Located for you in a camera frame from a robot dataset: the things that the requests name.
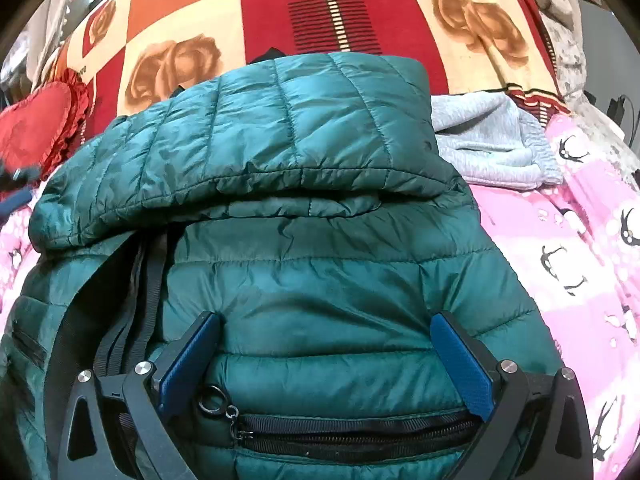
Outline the grey folded sweatpants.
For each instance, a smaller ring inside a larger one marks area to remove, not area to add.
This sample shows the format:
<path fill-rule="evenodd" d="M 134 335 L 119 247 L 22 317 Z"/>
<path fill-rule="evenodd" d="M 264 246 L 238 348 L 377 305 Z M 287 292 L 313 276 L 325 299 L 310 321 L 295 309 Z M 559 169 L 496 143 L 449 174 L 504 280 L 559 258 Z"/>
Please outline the grey folded sweatpants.
<path fill-rule="evenodd" d="M 469 184 L 533 191 L 564 178 L 544 127 L 503 93 L 432 97 L 439 155 Z"/>

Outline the pink penguin blanket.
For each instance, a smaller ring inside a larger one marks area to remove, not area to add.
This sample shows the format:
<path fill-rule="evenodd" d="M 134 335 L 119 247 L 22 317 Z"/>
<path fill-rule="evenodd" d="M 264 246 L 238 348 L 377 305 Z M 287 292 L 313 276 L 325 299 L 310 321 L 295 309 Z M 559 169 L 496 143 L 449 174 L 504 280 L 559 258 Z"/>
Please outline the pink penguin blanket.
<path fill-rule="evenodd" d="M 427 337 L 452 313 L 497 356 L 576 370 L 594 474 L 620 478 L 639 432 L 639 196 L 574 120 L 547 136 L 565 181 L 541 191 L 466 185 L 422 155 L 400 191 L 329 171 L 279 184 L 252 171 L 105 203 L 77 195 L 96 141 L 59 171 L 32 215 L 40 261 L 1 346 L 1 448 L 18 479 L 49 477 L 44 380 L 64 315 L 119 310 L 108 257 L 134 230 L 181 235 L 162 289 L 159 344 L 204 311 L 226 330 L 207 377 L 250 414 L 436 415 L 461 404 Z"/>

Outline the red heart pillow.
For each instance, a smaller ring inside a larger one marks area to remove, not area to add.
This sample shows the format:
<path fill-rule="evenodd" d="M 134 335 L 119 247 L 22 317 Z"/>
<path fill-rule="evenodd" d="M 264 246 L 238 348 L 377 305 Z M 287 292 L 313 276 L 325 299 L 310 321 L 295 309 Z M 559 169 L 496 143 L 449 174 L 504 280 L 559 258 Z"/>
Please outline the red heart pillow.
<path fill-rule="evenodd" d="M 1 160 L 6 168 L 37 167 L 47 180 L 80 144 L 91 91 L 66 68 L 26 99 L 1 113 Z"/>

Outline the dark green puffer jacket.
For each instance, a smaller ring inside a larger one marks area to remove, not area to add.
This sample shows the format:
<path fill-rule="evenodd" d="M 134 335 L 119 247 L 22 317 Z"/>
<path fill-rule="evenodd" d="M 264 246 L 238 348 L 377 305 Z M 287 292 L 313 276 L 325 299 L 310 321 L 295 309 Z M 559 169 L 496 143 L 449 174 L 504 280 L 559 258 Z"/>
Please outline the dark green puffer jacket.
<path fill-rule="evenodd" d="M 117 118 L 29 237 L 6 479 L 442 479 L 502 375 L 438 352 L 442 315 L 518 376 L 562 364 L 410 58 L 282 56 Z"/>

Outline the red orange rose blanket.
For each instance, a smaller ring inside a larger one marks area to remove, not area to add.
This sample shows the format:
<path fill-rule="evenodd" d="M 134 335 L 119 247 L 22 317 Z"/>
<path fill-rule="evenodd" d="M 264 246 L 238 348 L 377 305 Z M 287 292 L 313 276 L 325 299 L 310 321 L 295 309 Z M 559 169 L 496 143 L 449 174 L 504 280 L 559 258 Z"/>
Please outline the red orange rose blanket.
<path fill-rule="evenodd" d="M 501 91 L 540 120 L 565 110 L 535 0 L 104 0 L 50 77 L 81 76 L 97 134 L 274 51 L 404 56 L 436 96 Z"/>

